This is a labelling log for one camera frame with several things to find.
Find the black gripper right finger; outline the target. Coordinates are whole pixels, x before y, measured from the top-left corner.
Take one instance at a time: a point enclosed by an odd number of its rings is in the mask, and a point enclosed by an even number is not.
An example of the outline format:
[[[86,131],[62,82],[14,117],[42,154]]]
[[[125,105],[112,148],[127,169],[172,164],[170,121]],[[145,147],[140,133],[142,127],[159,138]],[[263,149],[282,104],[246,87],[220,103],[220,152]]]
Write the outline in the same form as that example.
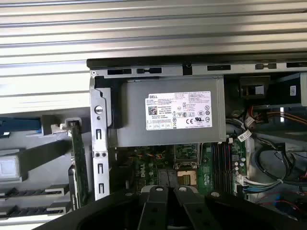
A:
[[[211,213],[195,187],[180,185],[177,172],[168,171],[168,228],[170,230],[220,230],[222,227]]]

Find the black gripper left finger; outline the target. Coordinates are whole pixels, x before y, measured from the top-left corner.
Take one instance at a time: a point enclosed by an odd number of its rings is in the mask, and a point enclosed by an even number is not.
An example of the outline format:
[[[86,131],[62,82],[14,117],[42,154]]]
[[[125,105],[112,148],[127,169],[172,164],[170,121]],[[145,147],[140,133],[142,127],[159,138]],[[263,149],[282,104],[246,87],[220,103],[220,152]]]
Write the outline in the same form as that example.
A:
[[[166,230],[169,178],[167,170],[158,170],[158,184],[141,189],[143,201],[139,230]]]

